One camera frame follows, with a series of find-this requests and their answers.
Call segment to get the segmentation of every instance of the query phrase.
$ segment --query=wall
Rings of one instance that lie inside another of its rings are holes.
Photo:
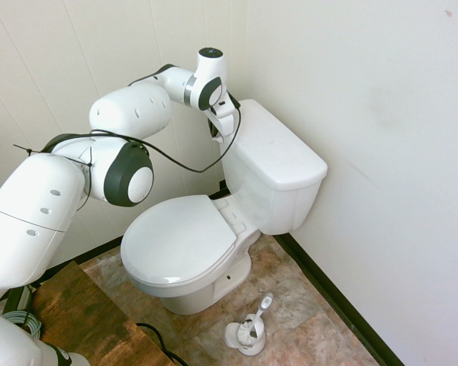
[[[227,57],[229,88],[244,92],[244,1],[0,0],[0,186],[25,159],[12,144],[41,149],[60,133],[87,133],[89,108],[166,63],[195,71],[202,47]],[[202,168],[219,156],[205,116],[174,105],[173,122],[147,140]],[[124,234],[143,210],[171,197],[212,194],[221,167],[181,170],[157,152],[153,191],[134,208],[90,200],[50,265]]]
[[[458,364],[458,1],[248,5],[247,93],[329,165],[292,235],[406,365]]]

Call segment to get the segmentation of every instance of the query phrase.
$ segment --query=floor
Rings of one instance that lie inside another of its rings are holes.
[[[249,278],[208,309],[180,316],[128,280],[119,248],[81,265],[95,283],[136,323],[161,332],[166,347],[191,366],[378,366],[326,300],[272,236],[250,247]],[[256,356],[224,344],[228,323],[257,311],[266,292],[275,300],[262,318],[267,340]],[[145,332],[158,345],[156,336]]]

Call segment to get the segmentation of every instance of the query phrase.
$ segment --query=toilet lid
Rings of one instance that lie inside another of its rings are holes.
[[[232,251],[236,235],[204,195],[161,202],[142,213],[122,239],[127,272],[146,284],[179,284]]]

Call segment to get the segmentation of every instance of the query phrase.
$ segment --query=white toilet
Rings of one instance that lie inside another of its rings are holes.
[[[250,245],[260,233],[297,229],[327,173],[324,160],[264,107],[253,100],[240,104],[240,130],[222,159],[232,195],[161,202],[122,239],[133,284],[177,314],[202,311],[239,286],[250,273]]]

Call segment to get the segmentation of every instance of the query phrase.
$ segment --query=white robotic arm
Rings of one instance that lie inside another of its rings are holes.
[[[225,82],[222,52],[205,48],[195,73],[166,65],[106,95],[90,111],[91,135],[57,136],[25,159],[0,188],[0,297],[45,272],[86,196],[129,207],[149,194],[153,166],[146,147],[118,135],[144,139],[162,130],[171,119],[170,99],[204,111],[219,141],[231,134],[234,104]],[[63,364],[88,362],[0,317],[0,366]]]

